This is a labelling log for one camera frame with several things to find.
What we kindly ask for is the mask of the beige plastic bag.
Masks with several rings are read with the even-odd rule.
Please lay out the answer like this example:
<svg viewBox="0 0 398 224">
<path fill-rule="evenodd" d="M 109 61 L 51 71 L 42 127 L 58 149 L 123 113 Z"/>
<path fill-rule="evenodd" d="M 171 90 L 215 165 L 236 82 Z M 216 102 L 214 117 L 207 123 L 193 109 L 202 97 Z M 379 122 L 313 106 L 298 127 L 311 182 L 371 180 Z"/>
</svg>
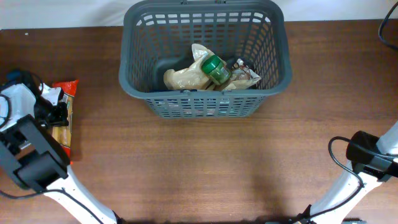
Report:
<svg viewBox="0 0 398 224">
<path fill-rule="evenodd" d="M 164 73 L 164 83 L 169 90 L 206 90 L 212 83 L 201 70 L 201 64 L 214 53 L 203 45 L 192 44 L 192 55 L 194 62 L 188 68 L 169 69 Z"/>
</svg>

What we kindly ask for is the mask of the green lidded jar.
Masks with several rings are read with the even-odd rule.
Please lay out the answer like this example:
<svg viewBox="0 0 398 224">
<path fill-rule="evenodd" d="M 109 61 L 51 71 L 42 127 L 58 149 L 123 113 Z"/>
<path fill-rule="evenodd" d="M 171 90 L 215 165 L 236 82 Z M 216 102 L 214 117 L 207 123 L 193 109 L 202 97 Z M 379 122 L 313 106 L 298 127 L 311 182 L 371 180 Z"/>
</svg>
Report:
<svg viewBox="0 0 398 224">
<path fill-rule="evenodd" d="M 231 76 L 226 64 L 217 55 L 205 59 L 201 64 L 201 70 L 215 85 L 224 84 Z"/>
</svg>

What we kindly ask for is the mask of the dried mushroom bag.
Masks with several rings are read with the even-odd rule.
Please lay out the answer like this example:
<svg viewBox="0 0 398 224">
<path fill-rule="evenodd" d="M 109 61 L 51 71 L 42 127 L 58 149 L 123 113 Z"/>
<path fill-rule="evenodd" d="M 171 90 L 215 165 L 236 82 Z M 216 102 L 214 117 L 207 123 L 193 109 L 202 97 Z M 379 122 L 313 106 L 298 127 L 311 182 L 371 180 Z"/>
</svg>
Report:
<svg viewBox="0 0 398 224">
<path fill-rule="evenodd" d="M 229 80 L 222 85 L 215 86 L 214 90 L 245 90 L 256 85 L 259 81 L 261 81 L 261 77 L 239 58 L 231 67 Z"/>
</svg>

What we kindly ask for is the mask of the tissue multipack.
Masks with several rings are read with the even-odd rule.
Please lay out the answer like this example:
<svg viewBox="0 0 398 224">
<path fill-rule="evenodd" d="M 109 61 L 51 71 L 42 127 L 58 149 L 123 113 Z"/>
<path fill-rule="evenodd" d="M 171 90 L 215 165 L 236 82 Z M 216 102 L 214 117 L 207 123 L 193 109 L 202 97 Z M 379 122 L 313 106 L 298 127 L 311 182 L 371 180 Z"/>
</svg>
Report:
<svg viewBox="0 0 398 224">
<path fill-rule="evenodd" d="M 171 95 L 146 99 L 153 112 L 165 119 L 237 116 L 233 99 L 220 92 L 198 90 L 165 91 Z"/>
</svg>

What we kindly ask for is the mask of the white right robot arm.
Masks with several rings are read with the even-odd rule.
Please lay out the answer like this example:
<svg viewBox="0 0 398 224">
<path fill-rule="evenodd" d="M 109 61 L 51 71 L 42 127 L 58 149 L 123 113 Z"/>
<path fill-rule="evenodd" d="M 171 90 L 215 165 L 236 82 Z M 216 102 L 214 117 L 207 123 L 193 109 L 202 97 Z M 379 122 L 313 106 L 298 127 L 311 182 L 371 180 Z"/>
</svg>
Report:
<svg viewBox="0 0 398 224">
<path fill-rule="evenodd" d="M 347 143 L 342 164 L 335 157 L 332 145 Z M 397 177 L 397 124 L 380 137 L 356 132 L 351 138 L 335 136 L 328 143 L 333 162 L 343 169 L 329 191 L 313 205 L 309 205 L 294 223 L 343 223 L 352 209 L 373 189 Z"/>
</svg>

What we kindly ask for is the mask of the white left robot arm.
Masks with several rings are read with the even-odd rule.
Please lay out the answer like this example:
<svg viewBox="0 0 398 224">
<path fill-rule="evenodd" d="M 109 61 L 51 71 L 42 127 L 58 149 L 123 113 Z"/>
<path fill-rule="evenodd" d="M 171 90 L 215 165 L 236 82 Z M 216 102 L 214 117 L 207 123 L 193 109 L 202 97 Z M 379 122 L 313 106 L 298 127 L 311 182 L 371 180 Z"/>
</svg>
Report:
<svg viewBox="0 0 398 224">
<path fill-rule="evenodd" d="M 25 70 L 1 85 L 1 168 L 30 197 L 44 195 L 80 223 L 123 223 L 72 170 L 73 100 L 78 81 L 46 85 Z"/>
</svg>

